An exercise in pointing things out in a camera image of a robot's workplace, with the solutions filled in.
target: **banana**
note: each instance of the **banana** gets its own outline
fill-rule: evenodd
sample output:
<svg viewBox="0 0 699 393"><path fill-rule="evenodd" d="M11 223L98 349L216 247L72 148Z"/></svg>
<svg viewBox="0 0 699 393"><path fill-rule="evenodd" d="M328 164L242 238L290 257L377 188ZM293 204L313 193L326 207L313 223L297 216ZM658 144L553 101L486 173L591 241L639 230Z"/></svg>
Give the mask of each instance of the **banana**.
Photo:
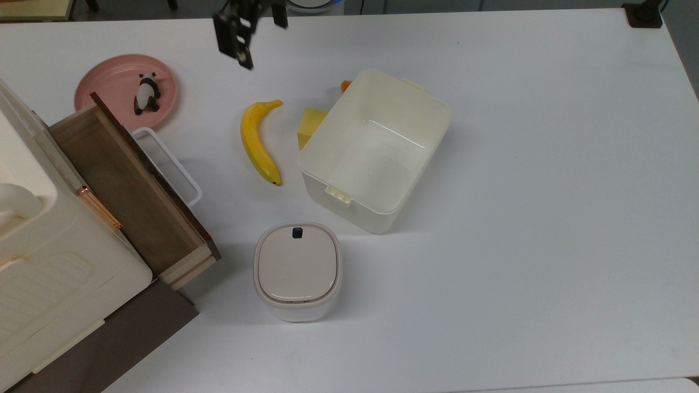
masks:
<svg viewBox="0 0 699 393"><path fill-rule="evenodd" d="M271 110L281 105L282 102L280 100L256 102L245 111L243 118L240 120L240 137L243 139L243 146L245 146L247 156L255 169L262 175L262 178L274 185L282 185L282 179L279 176L277 166L272 161L272 158L269 157L267 149L262 145L258 127L262 119Z"/></svg>

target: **dark brown panel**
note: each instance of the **dark brown panel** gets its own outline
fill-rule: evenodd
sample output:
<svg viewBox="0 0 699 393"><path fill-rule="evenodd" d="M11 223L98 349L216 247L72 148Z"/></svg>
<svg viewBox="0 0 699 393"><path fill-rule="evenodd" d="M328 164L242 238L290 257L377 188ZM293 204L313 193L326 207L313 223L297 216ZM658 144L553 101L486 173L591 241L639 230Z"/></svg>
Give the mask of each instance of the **dark brown panel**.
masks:
<svg viewBox="0 0 699 393"><path fill-rule="evenodd" d="M197 315L160 280L124 304L106 323L8 393L99 393Z"/></svg>

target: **white plastic bin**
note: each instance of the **white plastic bin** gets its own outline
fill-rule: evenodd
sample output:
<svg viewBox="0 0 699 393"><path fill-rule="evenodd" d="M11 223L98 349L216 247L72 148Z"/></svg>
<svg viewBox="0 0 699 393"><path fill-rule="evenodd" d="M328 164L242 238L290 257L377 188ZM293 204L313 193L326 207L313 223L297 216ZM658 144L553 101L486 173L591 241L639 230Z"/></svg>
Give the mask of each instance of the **white plastic bin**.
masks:
<svg viewBox="0 0 699 393"><path fill-rule="evenodd" d="M369 232L385 232L451 121L452 109L422 87L362 71L301 151L308 194Z"/></svg>

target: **black cable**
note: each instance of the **black cable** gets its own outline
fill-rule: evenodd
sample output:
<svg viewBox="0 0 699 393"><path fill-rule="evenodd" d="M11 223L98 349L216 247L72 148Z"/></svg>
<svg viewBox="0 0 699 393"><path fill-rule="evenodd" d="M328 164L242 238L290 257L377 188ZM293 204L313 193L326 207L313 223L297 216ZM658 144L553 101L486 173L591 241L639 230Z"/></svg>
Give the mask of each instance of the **black cable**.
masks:
<svg viewBox="0 0 699 393"><path fill-rule="evenodd" d="M230 3L231 3L231 0L226 1L226 3L223 5L223 8L221 8L221 11L219 11L219 13L222 13Z"/></svg>

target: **small white container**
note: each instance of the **small white container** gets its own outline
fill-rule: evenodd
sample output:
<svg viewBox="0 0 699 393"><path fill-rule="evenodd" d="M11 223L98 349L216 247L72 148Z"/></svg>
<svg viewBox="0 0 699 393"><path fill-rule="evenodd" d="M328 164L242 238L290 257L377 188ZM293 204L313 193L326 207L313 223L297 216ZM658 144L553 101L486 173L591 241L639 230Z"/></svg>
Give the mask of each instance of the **small white container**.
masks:
<svg viewBox="0 0 699 393"><path fill-rule="evenodd" d="M409 80L364 70L298 158L311 199L375 234L390 228L452 109Z"/></svg>
<svg viewBox="0 0 699 393"><path fill-rule="evenodd" d="M342 262L338 238L330 229L311 222L277 225L257 242L255 289L277 317L316 320L340 290Z"/></svg>

